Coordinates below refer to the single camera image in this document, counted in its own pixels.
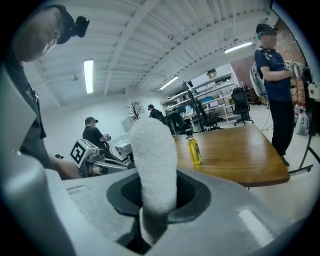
bottle cap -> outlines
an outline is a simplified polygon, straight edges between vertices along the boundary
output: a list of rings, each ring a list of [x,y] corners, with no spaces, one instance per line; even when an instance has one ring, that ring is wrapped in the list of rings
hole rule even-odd
[[[185,135],[192,135],[192,130],[191,129],[186,129],[185,130]]]

office chair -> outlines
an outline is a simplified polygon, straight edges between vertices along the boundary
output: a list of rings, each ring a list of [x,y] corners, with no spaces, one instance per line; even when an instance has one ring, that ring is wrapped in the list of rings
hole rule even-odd
[[[237,123],[243,122],[244,125],[246,125],[245,121],[250,121],[253,124],[255,123],[250,115],[250,105],[247,103],[247,96],[246,92],[243,90],[243,88],[235,88],[232,91],[231,97],[234,101],[234,107],[232,106],[232,113],[234,115],[241,115],[240,119],[237,119],[234,123],[234,126],[237,125]]]
[[[191,128],[191,125],[188,125],[177,111],[172,111],[169,117],[172,120],[174,129],[178,134],[184,134],[185,130]]]
[[[208,132],[224,129],[224,128],[220,128],[220,126],[218,126],[218,122],[222,121],[223,118],[218,117],[217,114],[215,114],[215,115],[213,115],[213,117],[209,118],[207,113],[205,112],[204,108],[202,107],[202,103],[200,101],[196,102],[196,106],[198,107],[198,109],[200,110],[200,112],[202,114],[204,125],[206,127],[209,127],[208,129],[206,129]]]

person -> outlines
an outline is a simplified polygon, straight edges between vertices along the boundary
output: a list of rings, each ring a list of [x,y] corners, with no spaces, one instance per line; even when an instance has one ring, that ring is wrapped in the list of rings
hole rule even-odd
[[[290,78],[293,74],[285,69],[282,56],[275,50],[277,29],[267,24],[258,24],[256,33],[257,39],[261,41],[261,48],[255,51],[254,59],[264,77],[273,119],[272,145],[288,167],[289,163],[284,156],[294,133],[294,106],[290,91]]]
[[[20,152],[36,158],[45,169],[56,170],[63,180],[77,179],[81,176],[73,162],[48,154],[44,144],[44,138],[47,135],[42,123],[38,93],[28,83],[24,66],[26,63],[40,59],[56,44],[66,43],[71,37],[77,35],[76,33],[75,22],[63,5],[45,6],[37,9],[20,27],[3,60],[12,82],[36,114],[36,119],[24,138]]]
[[[96,127],[99,121],[92,116],[87,117],[84,120],[85,128],[82,133],[82,138],[91,142],[98,148],[104,148],[106,146],[106,151],[109,151],[108,141],[111,139],[110,136],[103,136],[99,129]]]
[[[150,116],[149,116],[151,118],[155,118],[155,119],[161,120],[164,117],[162,112],[159,111],[158,109],[155,109],[154,105],[152,105],[152,104],[150,104],[148,106],[148,110],[151,111],[150,112]]]

white backpack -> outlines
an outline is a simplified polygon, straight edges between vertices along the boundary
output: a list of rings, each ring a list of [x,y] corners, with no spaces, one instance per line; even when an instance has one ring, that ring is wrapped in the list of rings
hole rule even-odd
[[[256,62],[254,62],[252,68],[250,68],[249,75],[256,95],[259,97],[267,95],[265,78],[263,77],[261,71],[258,70]]]

wooden table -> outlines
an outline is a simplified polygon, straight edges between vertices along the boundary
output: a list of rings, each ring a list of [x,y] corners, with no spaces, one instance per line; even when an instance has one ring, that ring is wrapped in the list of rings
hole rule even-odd
[[[178,168],[234,181],[245,187],[286,183],[290,175],[280,156],[253,124],[193,134],[202,165],[193,165],[185,135],[174,136]]]

